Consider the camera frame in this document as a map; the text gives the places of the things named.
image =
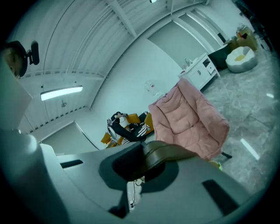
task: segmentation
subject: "pink cushion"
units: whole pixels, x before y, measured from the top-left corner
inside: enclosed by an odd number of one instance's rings
[[[229,131],[225,118],[186,79],[149,106],[156,140],[178,144],[211,159],[221,153]]]

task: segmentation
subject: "ceiling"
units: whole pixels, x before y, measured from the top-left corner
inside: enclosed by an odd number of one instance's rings
[[[172,12],[207,0],[41,0],[19,21],[8,41],[26,50],[39,44],[40,63],[20,79],[33,96],[20,129],[30,133],[91,106],[106,76],[129,45]],[[82,85],[78,94],[41,101],[40,94]]]

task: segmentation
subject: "white cabinet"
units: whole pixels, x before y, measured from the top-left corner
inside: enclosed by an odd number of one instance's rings
[[[190,67],[182,71],[179,78],[187,79],[193,86],[200,90],[215,75],[220,76],[210,58],[206,54],[203,54]]]

